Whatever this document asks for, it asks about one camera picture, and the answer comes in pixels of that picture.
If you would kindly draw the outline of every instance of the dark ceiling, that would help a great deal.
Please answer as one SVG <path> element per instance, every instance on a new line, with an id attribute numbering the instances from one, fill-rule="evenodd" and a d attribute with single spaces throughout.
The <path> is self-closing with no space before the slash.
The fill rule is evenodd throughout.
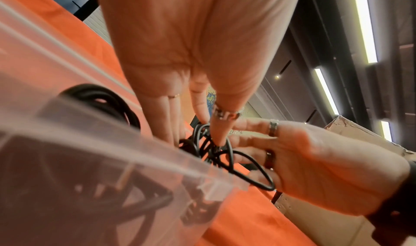
<path id="1" fill-rule="evenodd" d="M 312 77 L 320 67 L 341 115 L 378 134 L 387 119 L 393 141 L 416 150 L 416 0 L 368 2 L 378 63 L 365 63 L 355 0 L 299 0 L 262 85 L 286 119 L 324 126 L 334 116 Z"/>

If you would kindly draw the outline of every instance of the orange fabric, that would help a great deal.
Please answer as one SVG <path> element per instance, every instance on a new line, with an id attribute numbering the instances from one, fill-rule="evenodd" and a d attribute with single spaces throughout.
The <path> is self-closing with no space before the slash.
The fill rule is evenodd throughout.
<path id="1" fill-rule="evenodd" d="M 113 48 L 71 13 L 53 0 L 18 1 L 77 44 L 85 53 L 106 65 L 121 80 L 125 79 Z M 188 117 L 192 119 L 193 111 L 188 96 L 182 98 L 182 104 L 186 107 Z M 150 134 L 148 126 L 144 127 L 143 133 Z M 241 165 L 236 165 L 236 169 L 248 172 Z M 255 187 L 250 187 L 248 192 L 235 192 L 226 200 L 225 207 L 222 207 L 197 245 L 314 246 L 305 234 L 270 203 L 272 196 L 273 192 L 262 192 Z"/>

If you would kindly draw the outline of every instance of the linear light fixture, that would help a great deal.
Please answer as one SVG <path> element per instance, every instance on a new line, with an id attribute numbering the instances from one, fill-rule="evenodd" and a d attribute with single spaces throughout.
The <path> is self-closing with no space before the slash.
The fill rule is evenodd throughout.
<path id="1" fill-rule="evenodd" d="M 361 34 L 367 54 L 367 62 L 369 64 L 378 62 L 368 0 L 355 0 L 355 4 L 357 5 L 358 19 L 360 21 Z"/>
<path id="2" fill-rule="evenodd" d="M 321 69 L 319 69 L 319 68 L 315 69 L 315 73 L 318 76 L 318 79 L 319 79 L 319 82 L 322 85 L 322 88 L 324 89 L 325 96 L 329 101 L 329 105 L 332 108 L 332 112 L 335 115 L 339 115 L 337 106 L 335 105 L 334 99 L 332 98 L 332 95 L 331 95 L 331 92 L 329 91 L 328 85 L 326 85 L 326 82 L 325 82 L 324 76 L 322 75 Z"/>
<path id="3" fill-rule="evenodd" d="M 392 142 L 391 132 L 390 132 L 390 123 L 387 121 L 381 121 L 381 129 L 383 130 L 383 136 L 386 140 Z"/>

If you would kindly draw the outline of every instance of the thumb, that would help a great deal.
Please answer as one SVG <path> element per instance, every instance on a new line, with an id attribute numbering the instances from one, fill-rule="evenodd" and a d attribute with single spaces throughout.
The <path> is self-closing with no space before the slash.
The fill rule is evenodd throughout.
<path id="1" fill-rule="evenodd" d="M 242 94 L 221 94 L 217 92 L 215 105 L 219 110 L 222 110 L 224 112 L 236 113 L 243 110 L 250 96 L 251 95 Z M 212 140 L 216 145 L 224 146 L 225 139 L 228 135 L 228 132 L 230 132 L 230 130 L 233 128 L 235 119 L 227 119 L 227 117 L 221 119 L 220 117 L 216 116 L 213 112 L 210 123 L 210 132 Z"/>

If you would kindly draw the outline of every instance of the ring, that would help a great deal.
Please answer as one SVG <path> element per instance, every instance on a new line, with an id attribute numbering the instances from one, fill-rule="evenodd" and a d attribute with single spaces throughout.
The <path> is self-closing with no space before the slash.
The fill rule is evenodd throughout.
<path id="1" fill-rule="evenodd" d="M 277 120 L 270 120 L 269 136 L 277 137 L 279 122 Z"/>
<path id="2" fill-rule="evenodd" d="M 273 150 L 266 150 L 266 161 L 264 162 L 264 168 L 271 169 L 274 166 L 276 155 Z"/>
<path id="3" fill-rule="evenodd" d="M 220 107 L 218 107 L 217 104 L 212 105 L 212 116 L 218 118 L 219 120 L 226 120 L 226 121 L 233 121 L 237 120 L 241 114 L 243 113 L 243 109 L 237 112 L 228 112 L 222 110 Z"/>
<path id="4" fill-rule="evenodd" d="M 169 99 L 177 98 L 178 96 L 181 96 L 181 94 L 175 94 L 174 96 L 168 96 Z"/>

